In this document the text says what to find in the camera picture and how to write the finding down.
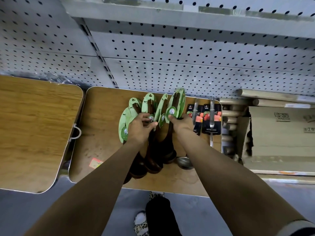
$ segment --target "gray floor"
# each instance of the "gray floor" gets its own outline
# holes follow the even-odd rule
[[[0,234],[20,236],[73,183],[61,177],[43,194],[27,194],[0,190]],[[275,184],[272,187],[308,220],[315,222],[315,186]],[[103,235],[133,236],[133,220],[148,202],[147,191],[122,189]],[[165,194],[183,236],[230,236],[231,233],[206,197]]]

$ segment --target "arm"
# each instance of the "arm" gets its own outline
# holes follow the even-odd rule
[[[25,235],[101,235],[133,159],[157,125],[144,127],[147,116],[140,113],[128,127],[128,141],[54,202]]]
[[[200,181],[234,236],[274,236],[286,224],[304,219],[256,174],[197,136],[191,118],[169,118]]]

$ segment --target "black pants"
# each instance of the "black pants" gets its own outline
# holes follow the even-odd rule
[[[164,197],[151,199],[146,206],[150,236],[181,236],[169,200]]]

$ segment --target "metal ring handle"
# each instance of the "metal ring handle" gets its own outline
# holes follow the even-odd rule
[[[71,142],[71,140],[73,140],[73,139],[78,139],[78,138],[81,136],[81,134],[82,134],[81,129],[77,127],[77,124],[76,124],[76,123],[73,124],[73,127],[76,128],[76,129],[79,131],[79,135],[77,135],[77,136],[74,137],[74,138],[70,138],[70,139],[69,139],[69,142]]]

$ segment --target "wood grain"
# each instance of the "wood grain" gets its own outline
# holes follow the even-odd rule
[[[79,124],[82,136],[76,140],[69,170],[71,181],[78,182],[93,171],[89,167],[92,158],[106,161],[122,146],[118,136],[120,116],[128,106],[130,98],[136,97],[143,100],[145,95],[146,92],[105,87],[92,87],[87,91]],[[159,101],[162,94],[155,94],[155,96]],[[201,99],[199,104],[209,102],[207,99]],[[185,112],[189,103],[194,104],[195,98],[186,97]],[[160,140],[165,138],[167,130],[168,124],[165,123],[159,133]],[[209,142],[209,135],[201,134],[201,138]],[[186,155],[183,147],[177,141],[175,133],[173,134],[173,144],[177,156]],[[221,151],[221,135],[214,136],[214,147]],[[164,165],[158,174],[148,173],[142,179],[131,179],[124,187],[208,196],[196,171],[194,169],[182,170],[175,163]]]
[[[75,85],[0,75],[0,188],[53,185],[83,96]]]

